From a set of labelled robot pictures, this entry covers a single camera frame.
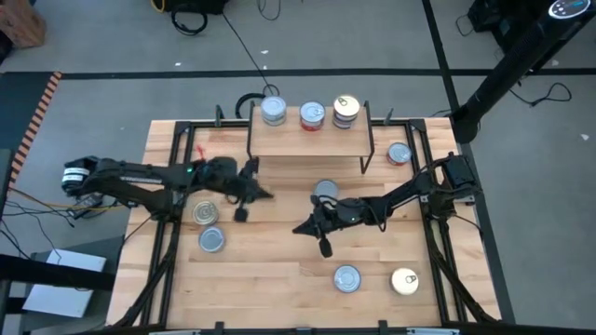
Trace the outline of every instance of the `wire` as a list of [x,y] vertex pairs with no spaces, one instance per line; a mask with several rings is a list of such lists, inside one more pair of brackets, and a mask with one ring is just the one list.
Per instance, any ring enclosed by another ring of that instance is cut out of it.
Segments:
[[23,207],[23,206],[11,205],[11,204],[8,204],[8,203],[6,203],[6,206],[7,207],[10,207],[10,208],[20,208],[20,209],[23,209],[24,210],[21,213],[8,213],[8,214],[4,214],[4,216],[6,216],[6,217],[20,216],[20,215],[25,215],[25,214],[31,213],[31,214],[35,214],[35,215],[52,214],[52,215],[56,215],[56,216],[59,216],[59,217],[62,217],[63,218],[65,216],[65,214],[64,215],[61,215],[61,213],[67,213],[68,212],[68,209],[57,209],[56,211],[54,211],[54,210],[40,210],[40,209],[34,209],[34,208],[26,208],[26,207]]
[[[564,99],[551,98],[550,97],[550,94],[552,93],[552,90],[555,87],[562,87],[565,91],[567,91],[567,95],[569,97],[564,98]],[[529,105],[530,107],[535,107],[536,105],[538,105],[542,101],[568,102],[568,101],[571,101],[571,99],[573,98],[573,95],[571,94],[571,90],[569,90],[569,88],[565,84],[563,84],[563,83],[554,83],[554,84],[552,84],[550,86],[550,88],[549,88],[549,93],[547,93],[546,96],[544,96],[544,97],[542,97],[540,99],[534,100],[534,101],[528,101],[528,100],[522,98],[519,94],[515,93],[513,91],[513,89],[510,89],[509,92],[511,92],[511,94],[513,94],[517,99],[519,99],[520,101],[522,101],[525,104]]]
[[461,16],[459,16],[457,19],[455,19],[455,27],[457,27],[457,31],[458,31],[458,32],[459,32],[459,34],[460,34],[460,35],[462,35],[463,37],[470,36],[472,33],[474,33],[474,28],[472,28],[472,29],[471,29],[469,32],[467,32],[467,33],[464,33],[464,32],[462,32],[462,29],[461,29],[461,27],[459,26],[459,21],[460,21],[461,19],[463,19],[464,17],[466,17],[466,16],[467,16],[467,14],[464,14],[464,15],[461,15]]
[[10,242],[10,244],[12,244],[15,247],[15,249],[19,252],[19,257],[20,257],[20,255],[23,255],[25,257],[25,259],[32,261],[32,259],[29,256],[27,256],[27,254],[20,248],[18,241],[16,241],[16,240],[13,241],[10,238],[10,236],[8,236],[8,234],[5,233],[3,230],[0,230],[0,233],[2,233],[2,235],[6,236],[8,241]]
[[166,10],[166,0],[161,0],[161,8],[157,8],[156,0],[149,0],[149,2],[151,3],[151,7],[158,13],[163,13]]
[[[39,224],[39,229],[41,230],[42,234],[46,237],[46,239],[49,242],[49,244],[52,246],[52,250],[54,252],[56,252],[56,255],[58,256],[58,261],[56,262],[56,265],[60,265],[60,261],[62,260],[62,255],[58,252],[58,250],[56,249],[56,247],[54,246],[54,244],[52,243],[52,241],[47,236],[46,232],[44,231],[44,228],[41,225],[41,221],[39,220],[39,218],[37,218],[34,214],[31,214],[31,215],[34,216],[35,219],[37,220],[37,223]],[[1,222],[4,224],[4,226],[7,229],[7,231],[14,237],[14,241],[3,230],[0,230],[0,233],[2,233],[8,239],[8,241],[19,251],[20,255],[24,256],[25,259],[27,259],[29,261],[35,261],[31,257],[27,256],[27,254],[20,248],[19,240],[17,239],[17,237],[14,234],[12,234],[10,232],[10,230],[8,230],[7,223],[4,220],[1,220]],[[73,279],[70,276],[68,276],[68,280],[70,280],[71,282],[74,282]],[[77,291],[89,291],[90,290],[88,288],[74,288],[74,289],[76,289]]]
[[[200,14],[203,17],[203,25],[201,25],[200,27],[198,27],[196,29],[190,29],[190,28],[186,27],[186,25],[184,23],[176,20],[176,15],[178,15],[178,12],[180,12],[182,10],[185,12],[192,12],[192,13]],[[197,4],[193,4],[193,3],[179,4],[176,7],[174,7],[174,9],[171,11],[171,24],[174,25],[174,28],[176,28],[176,30],[180,34],[183,34],[186,36],[195,36],[198,33],[204,31],[205,28],[207,28],[207,23],[208,23],[207,15],[200,11]]]
[[252,64],[254,64],[254,66],[257,68],[257,71],[259,72],[259,74],[263,78],[263,81],[265,83],[265,87],[269,88],[269,92],[271,93],[271,95],[275,95],[275,93],[273,93],[273,89],[271,89],[272,85],[269,84],[269,82],[267,82],[267,78],[264,77],[263,71],[261,71],[261,68],[259,67],[259,65],[257,64],[257,62],[254,60],[254,58],[252,57],[251,52],[246,47],[246,44],[244,44],[244,41],[242,40],[242,37],[240,37],[240,35],[236,31],[236,29],[234,28],[234,26],[232,25],[232,23],[230,22],[230,20],[227,18],[227,16],[225,16],[225,13],[223,13],[222,15],[223,15],[223,19],[225,20],[225,22],[227,22],[227,25],[230,26],[230,29],[232,30],[232,32],[234,32],[234,34],[238,38],[238,41],[240,41],[240,44],[244,47],[244,51],[246,51],[246,54],[249,55],[249,58],[251,59]]
[[17,246],[20,247],[19,245],[19,240],[17,239],[17,237],[12,234],[12,232],[10,231],[10,229],[8,228],[8,225],[6,222],[4,222],[4,220],[1,220],[0,223],[4,224],[5,229],[7,230],[7,232],[10,234],[10,236],[12,236],[12,238],[15,240],[15,242],[17,243]]
[[[36,202],[38,204],[41,204],[41,205],[43,205],[43,206],[45,206],[47,208],[50,208],[50,209],[52,209],[52,211],[57,211],[53,207],[55,207],[55,208],[69,208],[69,209],[85,209],[85,208],[87,208],[87,206],[73,206],[73,205],[64,205],[64,204],[53,204],[53,203],[41,201],[41,200],[35,198],[34,196],[32,196],[30,194],[27,194],[27,193],[25,193],[23,191],[17,190],[15,188],[8,187],[8,189],[10,191],[13,191],[13,192],[16,192],[16,193],[20,194],[21,196],[23,196],[26,199],[32,200],[32,201],[34,201],[34,202]],[[122,208],[123,206],[124,205],[117,205],[117,206],[114,206],[113,208],[110,208],[109,206],[104,206],[104,207],[98,207],[98,208],[89,208],[89,210],[104,210],[104,209],[110,209],[110,210],[112,210],[112,209],[116,209],[116,208]]]
[[102,211],[98,211],[97,213],[94,213],[93,215],[88,215],[88,213],[85,213],[81,218],[83,219],[93,219],[93,218],[97,218],[99,217],[101,214],[104,214],[105,212],[108,211],[108,209],[110,208],[114,208],[118,205],[118,200],[114,199],[114,202],[112,203],[112,205],[108,206],[106,209],[102,210]]
[[135,228],[135,230],[132,231],[132,233],[128,234],[125,238],[124,238],[124,242],[122,242],[122,245],[124,246],[125,243],[127,243],[127,240],[135,233],[137,233],[137,231],[139,229],[141,229],[147,222],[149,222],[149,220],[151,219],[151,215],[149,216],[149,218],[147,218],[145,221],[143,221],[137,228]]
[[445,113],[445,112],[450,112],[450,111],[451,111],[451,108],[450,109],[446,109],[446,110],[440,110],[440,111],[437,111],[437,112],[433,113],[429,117],[435,117],[435,116],[437,116],[437,114],[441,114],[441,113]]
[[[37,215],[38,213],[29,212],[29,211],[25,210],[25,208],[24,208],[23,206],[19,205],[19,203],[14,203],[14,204],[15,204],[15,205],[16,205],[18,208],[20,208],[20,210],[22,210],[22,213],[21,213],[21,215],[22,215],[22,214],[27,214],[27,215],[34,216],[36,219],[38,219],[38,218],[36,217],[36,215]],[[52,207],[50,207],[50,206],[48,206],[48,208],[52,209],[52,211],[51,211],[52,213],[55,213],[56,215],[58,215],[58,216],[62,217],[62,218],[63,218],[63,219],[66,221],[66,223],[67,223],[69,226],[71,226],[71,228],[74,228],[74,227],[75,227],[75,225],[74,225],[74,224],[73,224],[73,223],[72,223],[70,220],[68,220],[68,217],[67,217],[66,215],[62,215],[62,214],[60,214],[60,212],[59,212],[58,210],[56,210],[56,209],[54,209],[54,208],[52,208]]]
[[479,231],[479,233],[481,234],[481,236],[483,236],[483,235],[484,235],[484,232],[482,231],[482,228],[481,228],[481,227],[480,227],[478,224],[476,224],[476,222],[474,222],[474,221],[472,221],[472,220],[468,220],[468,219],[466,219],[466,218],[462,218],[462,217],[460,217],[460,216],[459,216],[459,215],[457,215],[457,214],[455,214],[455,215],[454,215],[454,217],[456,217],[456,218],[457,218],[457,219],[459,219],[459,220],[465,221],[465,222],[467,222],[467,223],[469,223],[469,224],[473,225],[474,227],[476,227],[476,229],[478,229],[478,231]]
[[263,0],[263,6],[261,6],[261,0],[257,0],[257,8],[259,8],[259,14],[261,14],[261,16],[265,19],[265,20],[270,20],[270,21],[274,21],[277,20],[279,18],[279,14],[281,14],[281,0],[278,0],[278,13],[276,14],[275,17],[273,18],[268,18],[265,14],[264,14],[264,8],[267,7],[267,0]]

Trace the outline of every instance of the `black pole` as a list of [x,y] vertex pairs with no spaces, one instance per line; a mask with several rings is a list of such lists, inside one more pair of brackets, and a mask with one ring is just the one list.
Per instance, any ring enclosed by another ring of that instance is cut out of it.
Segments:
[[111,291],[115,275],[0,255],[0,280]]
[[0,331],[4,328],[4,320],[7,316],[10,284],[10,280],[0,280]]
[[562,38],[580,26],[590,0],[559,0],[518,40],[469,100],[451,114],[455,139],[470,143],[482,117]]

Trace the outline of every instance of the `gray floor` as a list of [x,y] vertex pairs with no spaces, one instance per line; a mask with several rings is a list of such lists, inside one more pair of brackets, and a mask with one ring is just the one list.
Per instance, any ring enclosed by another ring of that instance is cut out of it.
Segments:
[[[492,37],[464,38],[454,27],[470,3],[432,1],[445,52],[451,68],[491,68],[497,62]],[[283,6],[276,22],[261,18],[253,1],[232,1],[226,8],[257,62],[268,69],[438,68],[418,0],[288,0]],[[0,71],[252,69],[221,17],[210,17],[203,35],[187,38],[144,0],[38,0],[36,7],[47,19],[47,44],[16,52]],[[594,28],[593,22],[555,57],[559,67],[596,65]],[[460,102],[481,80],[454,79]],[[515,90],[537,99],[557,81],[573,91],[573,101],[531,109],[507,95],[483,119],[472,147],[518,322],[596,328],[591,243],[596,210],[590,206],[595,181],[589,173],[596,154],[591,94],[596,77],[533,77]],[[351,92],[369,100],[376,116],[390,108],[395,116],[427,116],[448,107],[440,77],[275,77],[270,82],[289,104],[330,102]],[[88,154],[140,161],[152,119],[211,118],[218,103],[231,117],[240,95],[262,87],[259,78],[61,81],[17,186],[46,201],[67,202],[60,189],[64,162]],[[584,141],[582,134],[590,138]],[[127,216],[111,212],[78,221],[74,229],[53,216],[43,224],[54,244],[67,248],[122,235]],[[23,249],[49,249],[32,218],[5,219]],[[14,250],[2,240],[0,252]]]

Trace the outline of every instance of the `orange and black striped tape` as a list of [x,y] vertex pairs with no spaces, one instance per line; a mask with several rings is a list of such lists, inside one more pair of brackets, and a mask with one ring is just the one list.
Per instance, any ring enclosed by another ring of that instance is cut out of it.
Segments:
[[31,146],[34,143],[35,135],[37,135],[37,132],[41,127],[41,123],[44,121],[49,102],[52,100],[54,92],[56,92],[56,89],[58,88],[60,78],[62,78],[61,73],[55,72],[52,74],[52,76],[49,78],[49,81],[47,82],[44,94],[42,94],[41,99],[37,103],[34,116],[31,118],[27,130],[25,130],[25,135],[20,142],[19,149],[15,153],[15,158],[12,160],[12,172],[10,173],[10,183],[8,184],[10,187],[15,186],[17,177],[19,177],[22,166],[25,164],[27,154],[29,154]]

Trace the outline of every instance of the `black stand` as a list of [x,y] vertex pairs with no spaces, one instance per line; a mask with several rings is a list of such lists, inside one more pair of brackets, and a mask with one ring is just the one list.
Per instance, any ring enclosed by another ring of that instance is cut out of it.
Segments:
[[552,17],[547,12],[536,21],[484,79],[466,104],[451,114],[457,142],[470,143],[474,140],[482,117],[561,39],[575,33],[581,26],[581,19],[582,14],[563,19]]

